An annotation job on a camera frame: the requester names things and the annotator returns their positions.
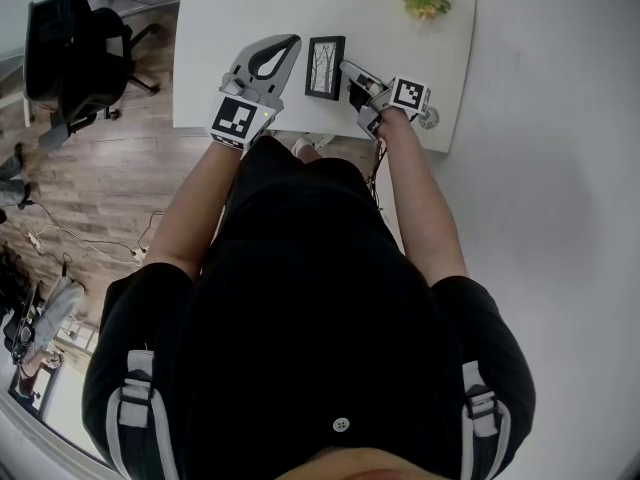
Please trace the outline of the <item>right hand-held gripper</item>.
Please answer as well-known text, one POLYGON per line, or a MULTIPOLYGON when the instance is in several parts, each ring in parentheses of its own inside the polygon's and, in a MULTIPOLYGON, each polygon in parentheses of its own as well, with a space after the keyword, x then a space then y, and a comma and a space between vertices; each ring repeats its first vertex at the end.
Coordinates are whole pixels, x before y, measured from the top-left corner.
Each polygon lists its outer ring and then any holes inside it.
POLYGON ((426 85, 400 77, 384 83, 348 60, 340 63, 340 69, 350 80, 349 103, 358 112, 357 124, 370 139, 378 137, 382 112, 388 107, 403 110, 410 119, 426 114, 430 97, 430 89, 426 85))

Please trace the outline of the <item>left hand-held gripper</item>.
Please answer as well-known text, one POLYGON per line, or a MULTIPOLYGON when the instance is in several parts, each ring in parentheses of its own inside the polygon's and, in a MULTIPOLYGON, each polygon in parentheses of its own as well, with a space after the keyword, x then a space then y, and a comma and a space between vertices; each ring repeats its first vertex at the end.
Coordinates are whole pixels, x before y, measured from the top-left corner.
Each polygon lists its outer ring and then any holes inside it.
POLYGON ((296 34, 273 35, 243 48, 216 93, 207 132, 214 142, 248 151, 283 110, 282 94, 301 51, 296 34), (259 69, 267 63, 267 74, 259 69), (267 86, 261 92, 248 85, 267 86))

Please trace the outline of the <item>black picture frame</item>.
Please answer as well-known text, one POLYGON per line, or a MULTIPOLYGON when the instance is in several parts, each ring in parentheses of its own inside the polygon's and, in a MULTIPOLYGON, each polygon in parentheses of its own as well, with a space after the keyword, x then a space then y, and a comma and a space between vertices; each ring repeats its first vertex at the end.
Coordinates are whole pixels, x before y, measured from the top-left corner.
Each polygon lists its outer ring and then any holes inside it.
POLYGON ((305 95, 338 101, 346 37, 312 37, 309 41, 305 95))

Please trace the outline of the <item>person's right forearm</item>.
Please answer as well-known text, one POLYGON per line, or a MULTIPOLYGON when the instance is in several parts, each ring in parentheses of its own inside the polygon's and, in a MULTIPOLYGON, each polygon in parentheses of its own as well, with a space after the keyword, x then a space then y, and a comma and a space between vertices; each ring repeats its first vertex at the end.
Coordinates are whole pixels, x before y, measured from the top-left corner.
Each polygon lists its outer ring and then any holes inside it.
POLYGON ((406 113, 382 112, 379 137, 385 142, 396 215, 405 255, 429 285, 466 277, 456 223, 406 113))

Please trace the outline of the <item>person's left forearm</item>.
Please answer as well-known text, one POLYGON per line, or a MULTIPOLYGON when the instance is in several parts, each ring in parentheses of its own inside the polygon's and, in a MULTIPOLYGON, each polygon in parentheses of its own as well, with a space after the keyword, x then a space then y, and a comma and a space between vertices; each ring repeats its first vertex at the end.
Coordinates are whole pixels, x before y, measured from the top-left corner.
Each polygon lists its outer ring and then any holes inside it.
POLYGON ((165 210, 144 263, 177 267, 196 279, 218 227, 242 153, 211 143, 165 210))

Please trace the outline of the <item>black office chair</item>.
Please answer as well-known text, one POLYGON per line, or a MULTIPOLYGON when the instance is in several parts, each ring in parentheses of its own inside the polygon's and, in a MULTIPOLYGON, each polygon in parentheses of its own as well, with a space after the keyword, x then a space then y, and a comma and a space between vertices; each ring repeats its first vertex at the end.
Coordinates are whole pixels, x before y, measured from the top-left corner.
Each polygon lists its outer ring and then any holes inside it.
POLYGON ((23 80, 26 99, 49 109, 50 130, 38 139, 45 152, 92 125, 99 114, 117 120, 113 106, 129 85, 153 96, 135 76, 133 49, 161 26, 138 34, 112 9, 93 10, 88 0, 43 0, 29 4, 23 80))

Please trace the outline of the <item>person's black shirt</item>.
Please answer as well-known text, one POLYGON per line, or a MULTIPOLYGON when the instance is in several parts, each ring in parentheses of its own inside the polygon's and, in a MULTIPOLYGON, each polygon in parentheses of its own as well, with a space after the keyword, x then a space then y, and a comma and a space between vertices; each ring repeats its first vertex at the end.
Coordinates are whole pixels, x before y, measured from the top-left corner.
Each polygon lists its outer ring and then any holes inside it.
POLYGON ((335 448, 494 480, 535 407, 489 292, 429 285, 353 164, 268 136, 241 156, 196 279, 154 263, 109 286, 82 394, 129 480, 275 480, 335 448))

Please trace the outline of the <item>person's chest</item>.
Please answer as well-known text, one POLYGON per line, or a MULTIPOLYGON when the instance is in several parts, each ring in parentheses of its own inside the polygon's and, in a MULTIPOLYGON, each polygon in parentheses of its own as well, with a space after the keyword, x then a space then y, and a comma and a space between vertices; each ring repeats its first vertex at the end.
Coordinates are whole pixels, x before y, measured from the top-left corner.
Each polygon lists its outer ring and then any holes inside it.
POLYGON ((448 480, 375 448, 326 449, 275 480, 448 480))

